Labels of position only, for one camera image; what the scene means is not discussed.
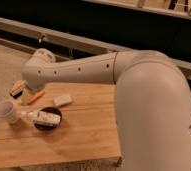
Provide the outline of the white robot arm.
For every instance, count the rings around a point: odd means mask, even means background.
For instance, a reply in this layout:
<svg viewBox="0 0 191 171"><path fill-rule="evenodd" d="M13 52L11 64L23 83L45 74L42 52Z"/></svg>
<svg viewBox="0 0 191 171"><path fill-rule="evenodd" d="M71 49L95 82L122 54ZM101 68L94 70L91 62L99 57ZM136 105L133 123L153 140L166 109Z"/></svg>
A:
<svg viewBox="0 0 191 171"><path fill-rule="evenodd" d="M167 55L131 50L57 62L39 49L22 77L32 93L49 82L113 84L123 171L191 171L191 90Z"/></svg>

